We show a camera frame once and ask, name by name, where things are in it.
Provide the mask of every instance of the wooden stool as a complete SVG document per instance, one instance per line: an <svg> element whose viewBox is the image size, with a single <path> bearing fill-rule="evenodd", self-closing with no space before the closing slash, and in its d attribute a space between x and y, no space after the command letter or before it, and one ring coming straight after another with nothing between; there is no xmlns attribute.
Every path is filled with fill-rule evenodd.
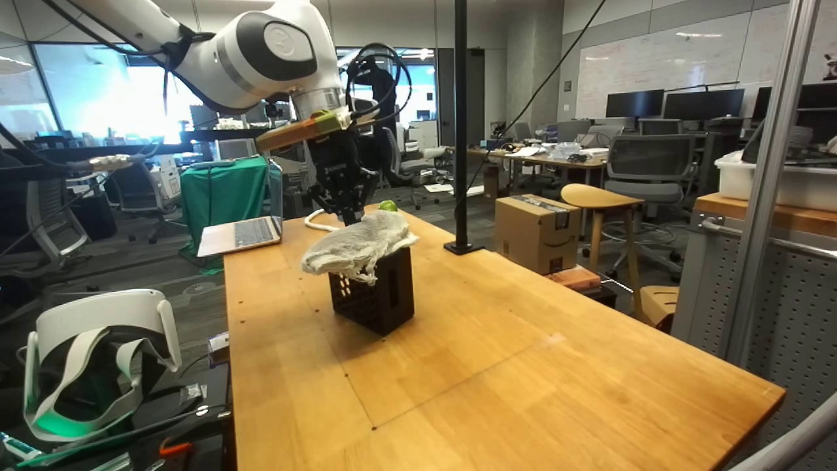
<svg viewBox="0 0 837 471"><path fill-rule="evenodd" d="M638 307L638 256L635 256L635 240L633 240L633 215L642 198L616 194L608 189L596 186L584 186L584 184L567 184L560 192L562 202L586 210L595 216L592 224L592 256L588 266L599 273L599 253L603 253L603 236L605 236L605 216L625 216L625 260L628 260L628 284L633 290L633 308L635 315L642 311Z"/></svg>
<svg viewBox="0 0 837 471"><path fill-rule="evenodd" d="M677 311L680 288L677 284L643 284L638 290L642 308L650 325L663 333L673 329L673 317Z"/></svg>

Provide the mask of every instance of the white cloth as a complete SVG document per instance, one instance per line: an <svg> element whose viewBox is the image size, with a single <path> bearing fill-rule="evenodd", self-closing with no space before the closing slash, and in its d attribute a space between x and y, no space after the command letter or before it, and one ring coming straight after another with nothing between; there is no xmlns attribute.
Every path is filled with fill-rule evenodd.
<svg viewBox="0 0 837 471"><path fill-rule="evenodd" d="M399 211L367 215L362 222L316 240L303 256L303 273L333 273L374 284L378 261L416 240Z"/></svg>

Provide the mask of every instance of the wooden table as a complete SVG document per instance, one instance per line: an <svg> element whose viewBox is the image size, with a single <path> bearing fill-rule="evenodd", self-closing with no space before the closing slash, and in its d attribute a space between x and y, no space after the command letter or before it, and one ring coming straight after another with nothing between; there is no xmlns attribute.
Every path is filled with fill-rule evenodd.
<svg viewBox="0 0 837 471"><path fill-rule="evenodd" d="M748 198L731 198L722 194L703 194L696 198L696 211L722 215L734 220L744 220L748 211ZM837 211L808 210L808 207L786 207L775 210L775 231L778 232L811 232L811 236L837 236Z"/></svg>
<svg viewBox="0 0 837 471"><path fill-rule="evenodd" d="M225 256L240 468L711 468L786 390L409 216L416 317L335 317L286 222Z"/></svg>

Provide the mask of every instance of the laptop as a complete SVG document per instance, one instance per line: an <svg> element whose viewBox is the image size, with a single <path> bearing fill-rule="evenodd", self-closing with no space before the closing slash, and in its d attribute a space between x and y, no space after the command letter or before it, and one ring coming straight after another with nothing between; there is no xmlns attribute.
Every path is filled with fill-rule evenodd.
<svg viewBox="0 0 837 471"><path fill-rule="evenodd" d="M201 232L200 256L247 250L282 240L282 220L274 215L206 224Z"/></svg>

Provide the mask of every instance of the green cloth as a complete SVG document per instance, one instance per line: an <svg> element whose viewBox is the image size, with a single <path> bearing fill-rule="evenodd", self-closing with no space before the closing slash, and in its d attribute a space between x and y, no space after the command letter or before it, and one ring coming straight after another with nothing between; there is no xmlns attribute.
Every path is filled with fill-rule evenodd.
<svg viewBox="0 0 837 471"><path fill-rule="evenodd" d="M264 189L268 163L261 156L186 169L180 175L180 198L188 250L200 248L206 224L259 216Z"/></svg>

